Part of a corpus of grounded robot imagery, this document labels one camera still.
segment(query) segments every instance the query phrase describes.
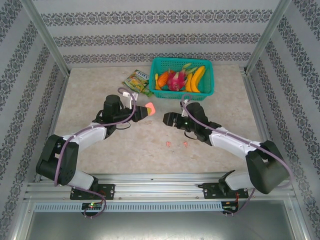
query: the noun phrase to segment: teal basket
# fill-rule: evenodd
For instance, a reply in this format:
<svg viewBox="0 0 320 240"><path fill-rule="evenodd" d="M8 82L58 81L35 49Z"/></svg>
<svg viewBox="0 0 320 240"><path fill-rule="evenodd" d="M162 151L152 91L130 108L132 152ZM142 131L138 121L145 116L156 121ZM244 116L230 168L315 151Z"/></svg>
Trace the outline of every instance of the teal basket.
<svg viewBox="0 0 320 240"><path fill-rule="evenodd" d="M183 65L191 63L188 69L194 67L205 67L205 73L198 84L198 90L200 93L188 92L192 96L194 101L202 101L207 96L214 94L215 81L214 81L214 69L212 63L209 60L192 59L192 58L174 58L174 57L156 57L152 61L149 88L157 98L163 99L181 99L186 92L181 91L169 91L168 86L162 87L162 90L156 90L155 75L159 76L168 69L175 72L180 71Z"/></svg>

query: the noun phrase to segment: beige table surface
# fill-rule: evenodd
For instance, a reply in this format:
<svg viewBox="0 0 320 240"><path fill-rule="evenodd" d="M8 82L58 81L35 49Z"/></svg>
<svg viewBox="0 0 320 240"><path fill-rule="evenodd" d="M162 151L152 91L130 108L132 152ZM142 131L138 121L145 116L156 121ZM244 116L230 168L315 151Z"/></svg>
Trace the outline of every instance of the beige table surface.
<svg viewBox="0 0 320 240"><path fill-rule="evenodd" d="M73 68L55 134L63 136L88 126L103 108L106 96L118 94L121 81L136 68ZM150 72L150 66L138 69L146 74ZM209 121L237 135L260 141L239 67L217 65L213 69L214 94L200 102ZM228 172L246 168L244 160L221 148L188 139L183 130L162 122L165 113L182 112L179 100L139 95L138 105L148 102L153 102L156 114L137 123L131 122L129 129L116 130L108 139L82 151L77 160L78 169L89 174L156 174ZM166 142L171 142L171 147L167 147Z"/></svg>

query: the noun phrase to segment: dragon fruit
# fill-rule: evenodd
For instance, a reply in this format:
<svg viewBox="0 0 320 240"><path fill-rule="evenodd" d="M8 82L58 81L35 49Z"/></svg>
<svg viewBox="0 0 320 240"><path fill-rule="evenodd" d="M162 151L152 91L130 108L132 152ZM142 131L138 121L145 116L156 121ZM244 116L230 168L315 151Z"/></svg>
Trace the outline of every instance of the dragon fruit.
<svg viewBox="0 0 320 240"><path fill-rule="evenodd" d="M168 81L166 82L166 84L169 87L169 90L179 91L180 89L182 89L187 83L187 80L185 80L185 78L186 78L185 69L181 70L180 72L170 73L168 77Z"/></svg>

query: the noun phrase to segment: damask wall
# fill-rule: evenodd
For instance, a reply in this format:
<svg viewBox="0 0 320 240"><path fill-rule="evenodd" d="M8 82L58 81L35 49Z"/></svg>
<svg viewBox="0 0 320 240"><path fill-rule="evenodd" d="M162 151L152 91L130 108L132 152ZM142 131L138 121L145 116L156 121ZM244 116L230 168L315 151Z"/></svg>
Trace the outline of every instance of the damask wall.
<svg viewBox="0 0 320 240"><path fill-rule="evenodd" d="M320 239L320 1L293 0L251 73L272 140Z"/></svg>
<svg viewBox="0 0 320 240"><path fill-rule="evenodd" d="M18 0L0 1L0 240L48 137L64 76Z"/></svg>
<svg viewBox="0 0 320 240"><path fill-rule="evenodd" d="M245 66L279 0L35 0L70 68L154 57Z"/></svg>

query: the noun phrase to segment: packaged food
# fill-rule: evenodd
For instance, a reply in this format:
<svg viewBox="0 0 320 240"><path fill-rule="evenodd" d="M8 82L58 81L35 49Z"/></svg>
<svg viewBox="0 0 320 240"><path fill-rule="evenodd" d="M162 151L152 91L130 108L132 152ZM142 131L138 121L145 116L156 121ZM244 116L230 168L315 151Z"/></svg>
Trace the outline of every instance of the packaged food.
<svg viewBox="0 0 320 240"><path fill-rule="evenodd" d="M150 97L153 92L151 92L147 86L149 84L149 76L142 71L135 70L125 81L122 82L132 91L137 93L143 93Z"/></svg>

